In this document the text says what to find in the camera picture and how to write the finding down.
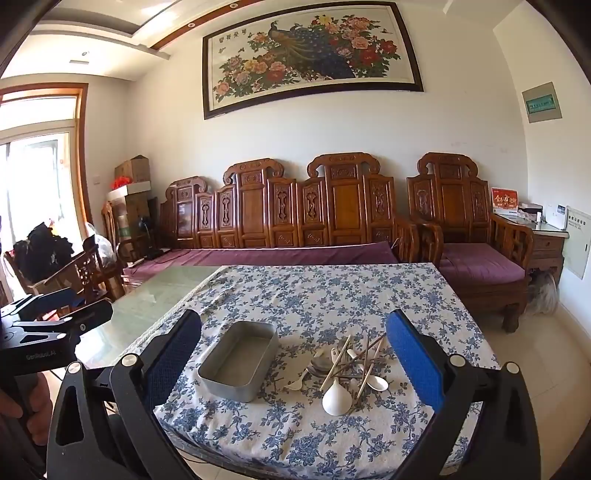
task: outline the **framed painting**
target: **framed painting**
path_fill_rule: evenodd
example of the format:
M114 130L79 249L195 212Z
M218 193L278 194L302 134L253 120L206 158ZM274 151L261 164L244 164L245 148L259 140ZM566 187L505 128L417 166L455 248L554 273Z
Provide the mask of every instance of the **framed painting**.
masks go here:
M203 39L205 118L298 95L368 89L423 91L392 2L290 8Z

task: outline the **wooden door frame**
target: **wooden door frame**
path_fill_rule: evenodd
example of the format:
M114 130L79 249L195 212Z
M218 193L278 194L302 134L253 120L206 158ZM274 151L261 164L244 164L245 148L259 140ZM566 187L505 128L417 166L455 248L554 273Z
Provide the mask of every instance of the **wooden door frame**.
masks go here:
M76 113L74 116L74 131L76 133L76 168L77 185L72 190L78 195L79 205L82 208L84 222L92 222L90 200L88 197L88 182L86 180L85 162L85 127L86 127L86 101L88 97L88 83L78 82L44 82L15 85L0 89L0 105L16 100L46 98L52 96L75 96Z

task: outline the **blue gripper pad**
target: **blue gripper pad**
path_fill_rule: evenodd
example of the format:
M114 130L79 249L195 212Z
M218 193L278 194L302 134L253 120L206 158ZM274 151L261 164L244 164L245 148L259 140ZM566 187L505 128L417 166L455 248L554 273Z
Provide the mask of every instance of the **blue gripper pad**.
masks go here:
M200 339L201 318L197 312L186 310L170 332L153 338L145 348L140 358L143 360L144 354L155 358L145 374L144 406L148 411L168 400Z
M421 335L401 310L386 319L386 336L418 397L437 413L443 405L443 376L421 343Z

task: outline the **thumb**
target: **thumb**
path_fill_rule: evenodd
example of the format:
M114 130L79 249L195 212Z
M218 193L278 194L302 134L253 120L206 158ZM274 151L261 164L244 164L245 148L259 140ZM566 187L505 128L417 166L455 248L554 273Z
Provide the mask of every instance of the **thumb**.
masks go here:
M2 390L0 390L0 414L14 419L22 417L22 408Z

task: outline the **white wall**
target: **white wall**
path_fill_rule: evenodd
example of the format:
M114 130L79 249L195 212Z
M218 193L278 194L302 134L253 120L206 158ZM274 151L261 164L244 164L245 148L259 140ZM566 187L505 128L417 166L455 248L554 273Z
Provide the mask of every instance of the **white wall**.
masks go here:
M92 220L103 232L100 210L113 181L113 169L126 157L126 115L130 82L94 75L35 74L0 80L0 88L38 82L88 83L85 165Z
M272 8L265 4L236 14ZM527 196L519 107L492 30L427 7L399 7L425 93L300 96L204 121L200 37L224 26L212 21L184 35L166 65L132 85L127 156L150 158L160 199L174 180L201 175L218 186L230 165L262 157L280 160L286 176L304 179L314 157L346 151L378 158L382 173L396 178L400 210L408 210L406 177L417 174L417 160L429 151L469 155L491 186Z
M570 205L591 213L591 85L554 28L522 2L496 28L521 105L528 157L528 190L533 202ZM562 119L529 124L524 90L554 82ZM591 266L580 280L564 270L560 300L591 336ZM585 345L591 355L591 347Z

